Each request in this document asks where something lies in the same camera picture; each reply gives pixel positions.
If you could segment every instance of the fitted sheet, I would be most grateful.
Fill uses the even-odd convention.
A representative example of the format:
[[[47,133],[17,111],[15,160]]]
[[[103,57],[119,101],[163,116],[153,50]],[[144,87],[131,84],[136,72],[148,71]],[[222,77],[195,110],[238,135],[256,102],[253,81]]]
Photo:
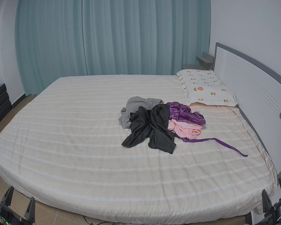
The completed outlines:
[[[194,103],[206,119],[171,155],[148,139],[121,146],[119,122],[133,96],[185,103],[177,76],[63,77],[0,133],[0,175],[15,189],[63,210],[112,222],[182,224],[245,215],[277,186],[270,157],[238,108]]]

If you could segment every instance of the bed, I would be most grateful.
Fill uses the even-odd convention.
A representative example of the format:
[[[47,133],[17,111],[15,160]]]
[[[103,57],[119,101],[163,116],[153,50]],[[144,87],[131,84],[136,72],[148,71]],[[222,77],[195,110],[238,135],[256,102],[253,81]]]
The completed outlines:
[[[213,221],[249,213],[263,189],[273,195],[273,162],[238,107],[191,105],[207,122],[200,138],[247,158],[215,141],[177,138],[169,154],[148,139],[121,146],[130,131],[118,117],[132,96],[186,100],[175,75],[59,78],[0,133],[0,176],[50,206],[123,223]]]

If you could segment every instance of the pile of clothes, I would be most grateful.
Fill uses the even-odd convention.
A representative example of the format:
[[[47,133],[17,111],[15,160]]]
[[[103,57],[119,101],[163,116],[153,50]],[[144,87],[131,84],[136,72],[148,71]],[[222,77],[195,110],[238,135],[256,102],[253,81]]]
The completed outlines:
[[[132,97],[126,107],[121,110],[118,119],[124,129],[131,129],[131,134],[122,142],[122,146],[131,148],[149,137],[148,146],[173,154],[176,144],[175,137],[184,142],[202,142],[215,140],[219,144],[233,149],[236,148],[216,139],[195,139],[206,123],[204,116],[192,111],[187,105],[178,102],[167,102],[155,98]]]

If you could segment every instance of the floor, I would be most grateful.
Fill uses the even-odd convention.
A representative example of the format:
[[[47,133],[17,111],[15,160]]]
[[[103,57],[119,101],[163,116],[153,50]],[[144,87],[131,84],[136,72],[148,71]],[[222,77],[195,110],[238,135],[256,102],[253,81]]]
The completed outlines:
[[[36,95],[27,96],[22,102],[20,102],[14,109],[12,109],[1,121],[0,121],[0,132],[4,129],[4,127],[12,120],[12,118],[29,102],[31,102]],[[0,199],[4,196],[6,191],[8,190],[9,185],[5,183],[0,178]],[[24,217],[25,210],[28,206],[30,198],[25,196],[24,194],[14,191],[12,203],[10,208],[19,214],[21,217]],[[89,223],[98,224],[102,222],[102,220],[93,219],[86,217],[86,220]],[[76,213],[71,213],[68,211],[64,211],[61,209],[57,209],[48,205],[45,205],[41,202],[36,202],[35,206],[35,222],[36,225],[87,225],[83,216]],[[192,225],[242,225],[245,223],[244,216],[236,216],[227,219],[218,219],[212,222],[203,222]]]

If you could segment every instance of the curtain fold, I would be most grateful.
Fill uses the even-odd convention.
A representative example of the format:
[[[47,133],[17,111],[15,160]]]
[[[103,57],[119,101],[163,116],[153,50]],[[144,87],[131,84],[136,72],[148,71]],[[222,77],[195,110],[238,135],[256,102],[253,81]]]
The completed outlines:
[[[19,0],[15,25],[26,95],[63,76],[176,74],[209,36],[210,0]]]

